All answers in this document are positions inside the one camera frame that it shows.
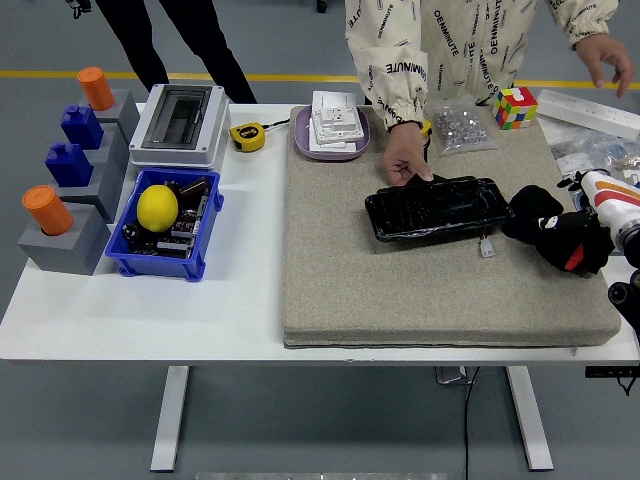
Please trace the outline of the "person's left hand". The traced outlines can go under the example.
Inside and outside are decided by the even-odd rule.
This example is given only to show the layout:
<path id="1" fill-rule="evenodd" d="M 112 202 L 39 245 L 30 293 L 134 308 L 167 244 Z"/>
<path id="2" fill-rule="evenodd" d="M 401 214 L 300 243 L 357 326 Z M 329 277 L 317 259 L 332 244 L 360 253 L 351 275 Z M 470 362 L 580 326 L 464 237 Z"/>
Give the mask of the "person's left hand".
<path id="1" fill-rule="evenodd" d="M 596 89 L 605 86 L 603 64 L 612 66 L 611 83 L 616 86 L 616 96 L 623 98 L 635 76 L 635 67 L 626 47 L 606 33 L 599 33 L 576 42 L 572 49 L 586 66 L 592 85 Z"/>

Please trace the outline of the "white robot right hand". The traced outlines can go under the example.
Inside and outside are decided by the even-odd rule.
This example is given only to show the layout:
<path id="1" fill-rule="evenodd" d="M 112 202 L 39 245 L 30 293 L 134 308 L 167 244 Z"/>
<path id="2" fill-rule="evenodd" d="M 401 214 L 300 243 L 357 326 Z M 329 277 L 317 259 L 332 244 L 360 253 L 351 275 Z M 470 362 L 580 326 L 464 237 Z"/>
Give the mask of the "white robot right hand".
<path id="1" fill-rule="evenodd" d="M 639 189 L 612 177 L 603 169 L 577 172 L 558 183 L 559 188 L 582 192 L 586 204 L 581 210 L 550 217 L 539 217 L 534 225 L 541 231 L 577 233 L 608 228 L 614 238 L 639 230 Z"/>

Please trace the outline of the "person's right hand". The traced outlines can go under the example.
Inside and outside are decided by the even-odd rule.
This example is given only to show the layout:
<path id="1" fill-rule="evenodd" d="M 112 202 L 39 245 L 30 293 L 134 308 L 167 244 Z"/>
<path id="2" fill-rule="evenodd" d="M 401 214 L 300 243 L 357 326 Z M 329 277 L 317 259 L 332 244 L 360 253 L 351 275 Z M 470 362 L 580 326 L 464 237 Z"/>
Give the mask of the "person's right hand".
<path id="1" fill-rule="evenodd" d="M 414 175 L 433 180 L 433 172 L 424 160 L 419 123 L 411 121 L 391 128 L 381 165 L 392 186 L 404 186 Z"/>

